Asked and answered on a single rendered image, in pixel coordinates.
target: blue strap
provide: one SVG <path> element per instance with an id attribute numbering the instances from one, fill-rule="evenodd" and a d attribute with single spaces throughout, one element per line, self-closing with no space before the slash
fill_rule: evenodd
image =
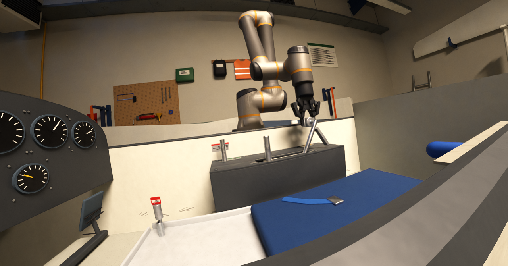
<path id="1" fill-rule="evenodd" d="M 295 202 L 295 203 L 303 203 L 303 204 L 327 204 L 332 203 L 328 199 L 299 199 L 296 197 L 283 197 L 283 201 L 287 202 Z"/>

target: gauge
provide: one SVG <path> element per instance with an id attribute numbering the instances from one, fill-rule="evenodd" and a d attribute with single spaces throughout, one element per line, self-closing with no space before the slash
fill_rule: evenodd
<path id="1" fill-rule="evenodd" d="M 48 169 L 38 163 L 24 165 L 12 176 L 12 186 L 23 194 L 36 193 L 42 190 L 48 182 Z"/>
<path id="2" fill-rule="evenodd" d="M 41 147 L 58 148 L 67 141 L 67 125 L 60 117 L 46 114 L 32 122 L 30 134 Z"/>
<path id="3" fill-rule="evenodd" d="M 71 137 L 78 147 L 88 148 L 95 142 L 95 129 L 87 121 L 78 121 L 71 129 Z"/>
<path id="4" fill-rule="evenodd" d="M 18 148 L 25 138 L 25 127 L 14 114 L 0 110 L 0 154 Z"/>

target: white label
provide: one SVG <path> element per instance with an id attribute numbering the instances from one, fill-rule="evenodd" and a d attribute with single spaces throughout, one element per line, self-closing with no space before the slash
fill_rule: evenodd
<path id="1" fill-rule="evenodd" d="M 333 46 L 321 47 L 307 43 L 309 47 L 310 65 L 313 67 L 339 67 Z"/>
<path id="2" fill-rule="evenodd" d="M 225 149 L 229 150 L 229 142 L 225 143 Z M 220 152 L 221 144 L 212 144 L 212 152 Z"/>

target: air conditioning unit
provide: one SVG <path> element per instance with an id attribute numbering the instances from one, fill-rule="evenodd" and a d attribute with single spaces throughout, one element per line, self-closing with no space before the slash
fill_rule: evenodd
<path id="1" fill-rule="evenodd" d="M 0 0 L 0 32 L 40 29 L 42 0 Z"/>

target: white gauge needle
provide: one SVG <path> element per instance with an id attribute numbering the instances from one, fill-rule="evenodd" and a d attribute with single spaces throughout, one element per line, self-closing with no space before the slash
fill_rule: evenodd
<path id="1" fill-rule="evenodd" d="M 53 128 L 53 131 L 56 129 L 56 127 L 58 127 L 58 125 L 60 124 L 60 121 L 58 121 L 58 123 L 56 124 L 55 128 Z"/>

